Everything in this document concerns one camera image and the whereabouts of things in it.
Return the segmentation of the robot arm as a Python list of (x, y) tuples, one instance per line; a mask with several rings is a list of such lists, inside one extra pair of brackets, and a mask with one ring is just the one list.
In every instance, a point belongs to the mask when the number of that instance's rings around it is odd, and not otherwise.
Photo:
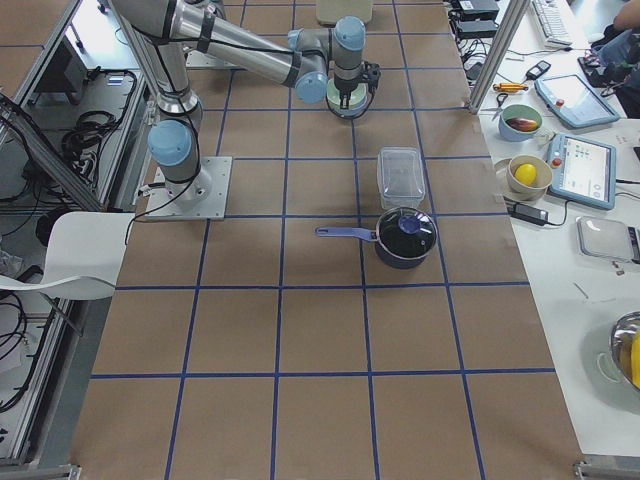
[(289, 87), (307, 104), (325, 102), (340, 118), (360, 117), (378, 88), (380, 67), (364, 60), (366, 28), (354, 16), (331, 28), (291, 30), (287, 44), (279, 46), (226, 20), (215, 2), (111, 6), (141, 35), (151, 64), (162, 119), (151, 129), (148, 146), (176, 203), (206, 197), (212, 183), (200, 158), (202, 105), (187, 74), (186, 48)]

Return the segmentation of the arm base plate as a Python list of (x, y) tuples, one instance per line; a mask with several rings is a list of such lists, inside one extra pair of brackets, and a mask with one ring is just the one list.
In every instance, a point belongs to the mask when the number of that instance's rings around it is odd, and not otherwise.
[(163, 172), (157, 167), (154, 181), (164, 183), (164, 186), (150, 191), (146, 218), (159, 221), (223, 220), (232, 163), (229, 156), (202, 157), (200, 173), (185, 193), (184, 187), (166, 183)]

